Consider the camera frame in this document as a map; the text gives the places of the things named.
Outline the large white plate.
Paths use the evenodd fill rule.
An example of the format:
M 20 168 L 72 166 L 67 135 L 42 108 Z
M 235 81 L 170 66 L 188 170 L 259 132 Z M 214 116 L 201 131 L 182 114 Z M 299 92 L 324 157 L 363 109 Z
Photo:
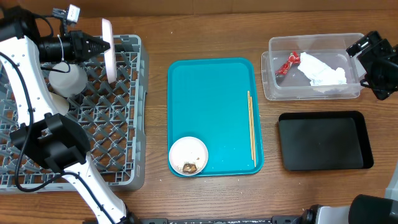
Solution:
M 108 83 L 114 83 L 117 79 L 116 52 L 112 24 L 107 19 L 102 19 L 103 40 L 109 44 L 109 49 L 104 52 L 104 62 Z

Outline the white paper cup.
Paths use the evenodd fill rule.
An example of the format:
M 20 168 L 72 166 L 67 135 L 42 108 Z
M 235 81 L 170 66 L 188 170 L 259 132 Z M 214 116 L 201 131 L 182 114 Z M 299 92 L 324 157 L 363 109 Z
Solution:
M 64 97 L 55 93 L 50 93 L 50 96 L 57 111 L 62 115 L 66 115 L 69 111 L 69 102 Z

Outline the white tissue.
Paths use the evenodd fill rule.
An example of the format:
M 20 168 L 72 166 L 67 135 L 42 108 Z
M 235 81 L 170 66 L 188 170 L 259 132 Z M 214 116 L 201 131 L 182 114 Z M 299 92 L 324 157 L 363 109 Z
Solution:
M 347 84 L 345 70 L 336 70 L 326 63 L 305 52 L 300 54 L 298 69 L 310 80 L 311 86 L 344 85 Z

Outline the red snack wrapper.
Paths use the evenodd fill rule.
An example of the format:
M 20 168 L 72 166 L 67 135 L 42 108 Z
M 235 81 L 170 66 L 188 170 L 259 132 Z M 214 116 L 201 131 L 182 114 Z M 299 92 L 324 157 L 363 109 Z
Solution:
M 293 51 L 287 61 L 275 72 L 276 76 L 286 76 L 292 65 L 299 65 L 301 59 L 296 51 Z

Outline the wooden chopstick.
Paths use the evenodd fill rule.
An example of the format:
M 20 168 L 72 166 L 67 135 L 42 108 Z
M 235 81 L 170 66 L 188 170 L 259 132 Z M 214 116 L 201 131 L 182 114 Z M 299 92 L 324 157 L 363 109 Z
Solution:
M 252 106 L 251 106 L 251 95 L 250 91 L 247 91 L 248 97 L 248 116 L 249 116 L 249 136 L 250 136 L 250 146 L 251 146 L 251 159 L 254 161 L 254 146 L 253 146 L 253 133 L 252 133 Z
M 254 161 L 254 167 L 256 167 L 256 142 L 255 142 L 255 133 L 254 133 L 254 111 L 253 111 L 253 102 L 252 97 L 250 96 L 250 105 L 251 105 L 251 134 L 252 134 L 252 159 Z

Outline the small white dish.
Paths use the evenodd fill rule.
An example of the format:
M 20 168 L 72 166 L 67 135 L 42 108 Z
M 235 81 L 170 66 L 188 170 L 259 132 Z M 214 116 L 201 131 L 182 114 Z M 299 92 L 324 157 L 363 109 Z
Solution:
M 169 150 L 169 165 L 171 170 L 182 176 L 198 175 L 207 165 L 208 149 L 198 138 L 187 136 L 175 141 Z M 184 174 L 183 165 L 195 164 L 197 171 L 194 174 Z

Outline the brown food scrap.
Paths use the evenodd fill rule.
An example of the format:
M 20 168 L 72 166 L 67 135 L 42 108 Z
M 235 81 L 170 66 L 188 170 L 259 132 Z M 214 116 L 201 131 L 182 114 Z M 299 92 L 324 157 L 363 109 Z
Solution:
M 197 167 L 195 164 L 186 163 L 183 165 L 182 172 L 184 174 L 194 174 L 197 171 Z

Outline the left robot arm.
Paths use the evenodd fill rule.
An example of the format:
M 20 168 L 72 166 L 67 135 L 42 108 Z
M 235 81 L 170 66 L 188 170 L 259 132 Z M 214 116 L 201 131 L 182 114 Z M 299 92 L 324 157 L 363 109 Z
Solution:
M 95 167 L 85 131 L 66 117 L 44 81 L 43 72 L 49 63 L 71 65 L 113 51 L 112 38 L 68 30 L 78 22 L 79 14 L 75 5 L 54 9 L 52 16 L 61 22 L 60 35 L 41 36 L 38 14 L 19 6 L 4 11 L 1 64 L 17 103 L 19 124 L 10 138 L 21 157 L 50 169 L 56 179 L 71 183 L 98 223 L 133 223 L 132 213 Z

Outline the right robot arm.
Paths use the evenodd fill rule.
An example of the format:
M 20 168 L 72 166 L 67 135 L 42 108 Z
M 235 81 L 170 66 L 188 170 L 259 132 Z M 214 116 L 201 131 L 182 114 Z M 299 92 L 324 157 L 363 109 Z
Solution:
M 397 46 L 371 31 L 346 49 L 358 56 L 366 74 L 360 85 L 372 89 L 378 100 L 385 100 L 397 91 Z M 348 223 L 397 224 L 397 201 L 388 198 L 359 195 L 354 198 L 343 219 Z

